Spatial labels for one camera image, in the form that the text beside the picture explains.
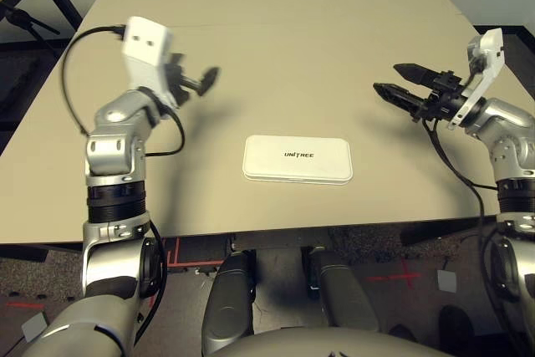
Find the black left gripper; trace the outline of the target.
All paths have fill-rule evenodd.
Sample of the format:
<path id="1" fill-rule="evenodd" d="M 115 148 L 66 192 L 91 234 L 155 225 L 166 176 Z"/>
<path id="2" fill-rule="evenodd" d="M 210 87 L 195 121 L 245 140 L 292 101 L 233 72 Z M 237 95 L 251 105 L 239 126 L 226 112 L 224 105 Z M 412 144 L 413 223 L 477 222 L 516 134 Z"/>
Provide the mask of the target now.
<path id="1" fill-rule="evenodd" d="M 186 77 L 181 67 L 183 54 L 172 53 L 168 62 L 168 86 L 179 109 L 190 98 L 190 92 L 197 91 L 197 82 Z M 220 69 L 209 68 L 202 76 L 198 90 L 199 95 L 204 95 L 217 81 Z"/>

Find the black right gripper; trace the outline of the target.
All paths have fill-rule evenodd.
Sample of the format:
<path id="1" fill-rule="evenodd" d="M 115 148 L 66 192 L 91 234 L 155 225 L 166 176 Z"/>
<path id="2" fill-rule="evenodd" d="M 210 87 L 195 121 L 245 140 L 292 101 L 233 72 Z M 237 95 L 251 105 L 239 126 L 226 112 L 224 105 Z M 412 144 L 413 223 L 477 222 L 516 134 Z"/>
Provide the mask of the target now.
<path id="1" fill-rule="evenodd" d="M 461 78 L 452 71 L 436 72 L 419 64 L 395 64 L 394 70 L 406 81 L 431 90 L 426 99 L 396 84 L 373 83 L 380 98 L 423 120 L 451 120 L 466 102 Z"/>

